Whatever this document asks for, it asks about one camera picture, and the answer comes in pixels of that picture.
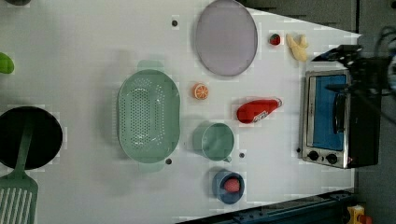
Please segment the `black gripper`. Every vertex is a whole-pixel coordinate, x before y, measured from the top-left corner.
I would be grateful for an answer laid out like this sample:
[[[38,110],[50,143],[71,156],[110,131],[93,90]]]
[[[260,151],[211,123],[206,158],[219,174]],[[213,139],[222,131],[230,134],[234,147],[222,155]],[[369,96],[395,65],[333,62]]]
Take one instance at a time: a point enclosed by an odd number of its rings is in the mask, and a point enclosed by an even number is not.
[[[392,94],[389,84],[389,57],[359,58],[361,45],[340,45],[313,59],[313,62],[348,62],[350,85],[329,84],[326,89],[351,94],[388,96]]]

